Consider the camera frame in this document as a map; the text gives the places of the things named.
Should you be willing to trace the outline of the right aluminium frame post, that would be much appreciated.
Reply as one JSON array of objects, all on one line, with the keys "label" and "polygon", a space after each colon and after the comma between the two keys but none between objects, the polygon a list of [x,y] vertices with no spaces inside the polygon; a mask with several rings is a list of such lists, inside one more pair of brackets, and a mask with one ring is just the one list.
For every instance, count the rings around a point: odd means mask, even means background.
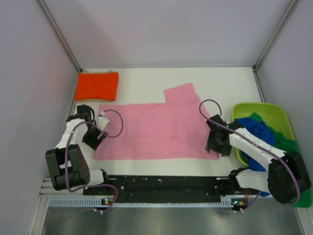
[{"label": "right aluminium frame post", "polygon": [[290,0],[287,8],[284,10],[283,15],[281,16],[280,20],[278,21],[277,26],[275,27],[274,31],[272,32],[269,40],[267,41],[264,49],[262,50],[260,56],[258,57],[255,65],[253,66],[253,70],[256,72],[260,66],[262,65],[263,61],[269,54],[271,48],[274,46],[275,42],[277,41],[280,33],[284,29],[285,25],[287,24],[289,18],[292,16],[293,12],[295,11],[299,0]]}]

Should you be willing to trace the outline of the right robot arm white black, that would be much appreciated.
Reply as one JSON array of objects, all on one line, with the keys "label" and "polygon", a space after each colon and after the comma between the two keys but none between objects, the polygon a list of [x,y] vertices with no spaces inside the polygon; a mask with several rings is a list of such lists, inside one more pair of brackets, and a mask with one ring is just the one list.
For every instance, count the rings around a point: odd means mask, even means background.
[{"label": "right robot arm white black", "polygon": [[248,154],[264,171],[240,168],[230,173],[228,181],[232,193],[251,188],[269,193],[281,204],[297,203],[302,193],[312,187],[302,156],[287,152],[266,143],[251,134],[237,122],[226,123],[219,115],[206,120],[210,129],[207,151],[229,156],[232,148]]}]

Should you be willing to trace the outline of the pink t shirt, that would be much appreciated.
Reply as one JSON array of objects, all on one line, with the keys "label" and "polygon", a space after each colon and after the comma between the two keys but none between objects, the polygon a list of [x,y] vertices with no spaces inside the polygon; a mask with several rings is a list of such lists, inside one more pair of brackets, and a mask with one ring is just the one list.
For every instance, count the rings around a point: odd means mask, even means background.
[{"label": "pink t shirt", "polygon": [[110,122],[95,160],[160,160],[194,158],[217,160],[206,151],[210,129],[199,113],[200,98],[193,84],[164,90],[164,103],[101,105],[99,113]]}]

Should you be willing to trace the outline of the blue t shirt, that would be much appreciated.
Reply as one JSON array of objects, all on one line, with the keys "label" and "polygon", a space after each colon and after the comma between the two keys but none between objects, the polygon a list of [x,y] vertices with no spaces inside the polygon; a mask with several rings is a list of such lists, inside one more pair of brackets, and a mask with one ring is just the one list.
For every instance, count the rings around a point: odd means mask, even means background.
[{"label": "blue t shirt", "polygon": [[[251,134],[263,140],[271,146],[275,146],[274,134],[270,131],[260,115],[252,113],[249,117],[236,118],[235,121],[246,128]],[[242,158],[247,160],[248,168],[254,171],[266,172],[266,170],[247,153],[241,151]]]}]

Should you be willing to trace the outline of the folded orange t shirt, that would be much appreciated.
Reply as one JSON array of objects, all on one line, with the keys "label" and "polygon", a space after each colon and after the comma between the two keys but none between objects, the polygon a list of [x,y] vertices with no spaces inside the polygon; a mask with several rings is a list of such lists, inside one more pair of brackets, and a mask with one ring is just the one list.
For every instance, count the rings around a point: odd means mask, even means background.
[{"label": "folded orange t shirt", "polygon": [[74,100],[115,101],[118,81],[118,72],[80,73]]}]

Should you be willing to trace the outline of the aluminium frame post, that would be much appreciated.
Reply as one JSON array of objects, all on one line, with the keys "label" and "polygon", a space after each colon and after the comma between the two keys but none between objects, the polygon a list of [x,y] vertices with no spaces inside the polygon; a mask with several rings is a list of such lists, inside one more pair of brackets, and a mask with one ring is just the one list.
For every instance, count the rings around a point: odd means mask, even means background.
[{"label": "aluminium frame post", "polygon": [[55,34],[57,40],[61,44],[66,56],[74,66],[75,70],[80,73],[82,72],[82,68],[79,65],[77,59],[75,58],[72,50],[70,49],[69,44],[67,43],[61,29],[59,28],[54,16],[52,15],[51,10],[49,9],[47,3],[45,0],[36,0],[36,3],[38,4],[39,8],[41,9],[43,15],[46,17],[53,33]]},{"label": "aluminium frame post", "polygon": [[280,33],[284,29],[285,25],[287,24],[289,18],[292,16],[293,12],[295,11],[299,0],[290,0],[287,8],[284,10],[283,15],[281,16],[280,20],[278,21],[277,26],[275,27],[274,31],[272,32],[269,40],[267,41],[264,49],[262,50],[260,56],[258,57],[255,65],[253,66],[253,70],[256,72],[260,66],[262,65],[263,61],[269,54],[271,48],[274,46],[275,42],[277,41]]}]

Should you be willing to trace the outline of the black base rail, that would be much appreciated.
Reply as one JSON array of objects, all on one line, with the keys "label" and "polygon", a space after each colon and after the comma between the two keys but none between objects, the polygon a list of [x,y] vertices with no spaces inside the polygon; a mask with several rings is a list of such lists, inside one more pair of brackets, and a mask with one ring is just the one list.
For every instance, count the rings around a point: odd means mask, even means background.
[{"label": "black base rail", "polygon": [[242,192],[229,178],[199,176],[110,175],[117,203],[213,203]]}]

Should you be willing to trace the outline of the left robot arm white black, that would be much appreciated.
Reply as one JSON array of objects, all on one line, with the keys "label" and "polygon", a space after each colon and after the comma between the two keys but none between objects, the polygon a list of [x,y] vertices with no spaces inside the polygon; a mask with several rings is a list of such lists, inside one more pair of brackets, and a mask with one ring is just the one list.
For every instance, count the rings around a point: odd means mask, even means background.
[{"label": "left robot arm white black", "polygon": [[106,138],[104,128],[110,122],[102,113],[96,117],[90,106],[80,105],[76,114],[66,120],[66,129],[54,149],[45,153],[53,188],[70,192],[94,186],[100,194],[110,191],[111,183],[103,169],[90,169],[92,157]]}]

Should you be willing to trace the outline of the green t shirt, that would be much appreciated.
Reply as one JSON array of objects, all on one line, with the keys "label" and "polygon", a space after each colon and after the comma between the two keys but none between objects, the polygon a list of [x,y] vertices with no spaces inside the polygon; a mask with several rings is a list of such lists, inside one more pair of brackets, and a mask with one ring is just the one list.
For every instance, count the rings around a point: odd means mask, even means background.
[{"label": "green t shirt", "polygon": [[[266,117],[265,115],[260,115],[263,119],[263,122],[269,126],[270,131],[274,134],[276,144],[274,147],[282,149],[286,152],[298,152],[299,147],[297,142],[294,140],[294,136],[292,133],[292,130],[290,128],[288,119],[286,119],[285,116],[274,116],[274,117]],[[300,200],[297,204],[295,204],[296,207],[301,208],[308,208],[312,205],[312,193],[310,190],[305,191],[304,193],[301,193]]]}]

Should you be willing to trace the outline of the left aluminium frame post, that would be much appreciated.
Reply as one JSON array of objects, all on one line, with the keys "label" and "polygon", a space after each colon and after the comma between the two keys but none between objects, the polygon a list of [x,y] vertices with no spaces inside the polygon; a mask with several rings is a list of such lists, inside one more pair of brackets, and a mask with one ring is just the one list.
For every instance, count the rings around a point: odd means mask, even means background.
[{"label": "left aluminium frame post", "polygon": [[61,44],[66,56],[74,66],[75,70],[80,73],[82,72],[82,68],[79,65],[77,59],[75,58],[72,50],[70,49],[69,44],[67,43],[61,29],[59,28],[54,16],[52,15],[51,10],[49,9],[47,3],[45,0],[36,0],[36,3],[38,4],[39,8],[41,9],[43,15],[46,17],[53,33],[55,34],[57,40]]}]

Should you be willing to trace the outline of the green plastic basket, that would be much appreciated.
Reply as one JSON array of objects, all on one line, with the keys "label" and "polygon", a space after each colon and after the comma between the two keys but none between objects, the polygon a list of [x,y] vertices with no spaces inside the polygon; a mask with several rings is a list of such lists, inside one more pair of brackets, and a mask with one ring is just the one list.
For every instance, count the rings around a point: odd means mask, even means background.
[{"label": "green plastic basket", "polygon": [[252,113],[258,113],[260,115],[265,115],[266,117],[274,117],[276,115],[281,117],[286,115],[286,119],[288,119],[286,112],[278,105],[261,102],[244,102],[233,106],[232,120],[235,121],[236,118],[248,117]]}]

